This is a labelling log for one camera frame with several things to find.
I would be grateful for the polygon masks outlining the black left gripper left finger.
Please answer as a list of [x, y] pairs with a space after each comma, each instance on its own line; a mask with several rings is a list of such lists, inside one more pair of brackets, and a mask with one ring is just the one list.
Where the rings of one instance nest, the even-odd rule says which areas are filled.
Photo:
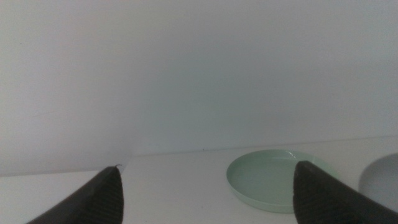
[[111, 166], [28, 224], [122, 224], [123, 217], [121, 173]]

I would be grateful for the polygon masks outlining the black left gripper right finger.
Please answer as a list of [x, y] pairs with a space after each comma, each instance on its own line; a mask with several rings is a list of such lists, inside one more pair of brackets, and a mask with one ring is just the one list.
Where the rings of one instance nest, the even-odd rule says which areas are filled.
[[293, 208], [298, 223], [397, 224], [397, 212], [348, 187], [309, 161], [295, 166]]

